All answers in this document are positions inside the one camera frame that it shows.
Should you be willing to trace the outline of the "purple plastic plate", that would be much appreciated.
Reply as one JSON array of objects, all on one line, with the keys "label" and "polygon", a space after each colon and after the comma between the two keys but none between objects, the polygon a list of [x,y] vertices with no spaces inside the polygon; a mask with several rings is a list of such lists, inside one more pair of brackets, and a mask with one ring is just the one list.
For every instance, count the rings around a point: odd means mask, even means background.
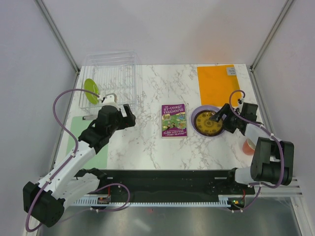
[{"label": "purple plastic plate", "polygon": [[223,133],[223,116],[219,121],[211,120],[211,117],[215,115],[220,108],[212,105],[203,105],[197,107],[191,115],[191,123],[194,130],[205,137],[216,137]]}]

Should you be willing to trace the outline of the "green plastic plate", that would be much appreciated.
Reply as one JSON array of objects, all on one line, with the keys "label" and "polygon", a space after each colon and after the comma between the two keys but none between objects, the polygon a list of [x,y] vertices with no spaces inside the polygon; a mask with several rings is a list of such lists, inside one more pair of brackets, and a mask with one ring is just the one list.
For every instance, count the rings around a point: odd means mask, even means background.
[{"label": "green plastic plate", "polygon": [[[99,95],[99,89],[97,84],[94,82],[94,80],[90,78],[85,80],[84,89]],[[99,102],[98,97],[96,95],[93,95],[92,93],[85,92],[85,96],[88,99],[88,101],[94,105],[96,105]]]}]

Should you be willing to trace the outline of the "yellow brown patterned plate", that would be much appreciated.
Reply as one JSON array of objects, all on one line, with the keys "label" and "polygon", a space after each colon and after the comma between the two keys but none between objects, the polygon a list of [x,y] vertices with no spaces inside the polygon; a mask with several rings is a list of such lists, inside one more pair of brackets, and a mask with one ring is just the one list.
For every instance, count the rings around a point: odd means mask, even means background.
[{"label": "yellow brown patterned plate", "polygon": [[215,114],[216,112],[212,110],[203,110],[197,113],[193,120],[197,132],[207,137],[213,137],[220,134],[223,130],[223,120],[211,120],[211,117]]}]

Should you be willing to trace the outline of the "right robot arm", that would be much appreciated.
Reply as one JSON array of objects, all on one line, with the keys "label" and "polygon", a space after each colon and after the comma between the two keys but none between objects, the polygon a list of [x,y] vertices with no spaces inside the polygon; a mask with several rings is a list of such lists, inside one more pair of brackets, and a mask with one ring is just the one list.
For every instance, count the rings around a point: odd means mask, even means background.
[{"label": "right robot arm", "polygon": [[294,144],[282,141],[256,121],[258,105],[243,103],[240,113],[226,103],[209,120],[222,121],[223,130],[234,133],[239,130],[254,146],[249,167],[233,169],[233,177],[225,181],[230,193],[238,193],[244,185],[264,185],[277,188],[289,185],[293,178]]}]

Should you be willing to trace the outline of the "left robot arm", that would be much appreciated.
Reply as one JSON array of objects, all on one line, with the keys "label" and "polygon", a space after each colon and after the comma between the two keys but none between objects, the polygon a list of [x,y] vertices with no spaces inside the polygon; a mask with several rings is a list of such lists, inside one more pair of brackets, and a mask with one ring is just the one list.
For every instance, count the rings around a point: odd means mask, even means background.
[{"label": "left robot arm", "polygon": [[124,104],[123,116],[115,102],[102,106],[87,129],[78,138],[71,152],[51,172],[37,183],[23,187],[23,204],[27,218],[35,218],[40,225],[54,226],[67,207],[90,192],[104,193],[108,181],[97,168],[89,170],[81,179],[73,181],[77,172],[109,143],[118,130],[135,126],[136,117]]}]

